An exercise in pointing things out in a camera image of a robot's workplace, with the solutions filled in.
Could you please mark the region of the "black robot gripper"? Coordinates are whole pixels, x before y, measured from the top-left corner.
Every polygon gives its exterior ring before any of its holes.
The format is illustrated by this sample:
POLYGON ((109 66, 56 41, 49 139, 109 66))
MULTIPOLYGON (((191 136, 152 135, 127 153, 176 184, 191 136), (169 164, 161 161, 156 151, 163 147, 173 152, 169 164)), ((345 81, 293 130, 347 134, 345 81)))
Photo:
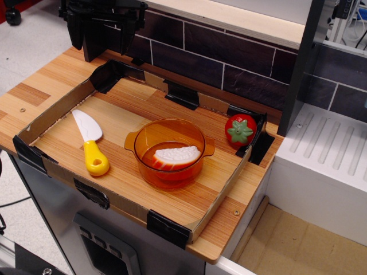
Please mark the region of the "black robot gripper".
POLYGON ((145 1, 61 1, 59 16, 67 22, 72 45, 81 50, 88 23, 122 25, 120 54, 128 52, 135 29, 145 25, 145 1))

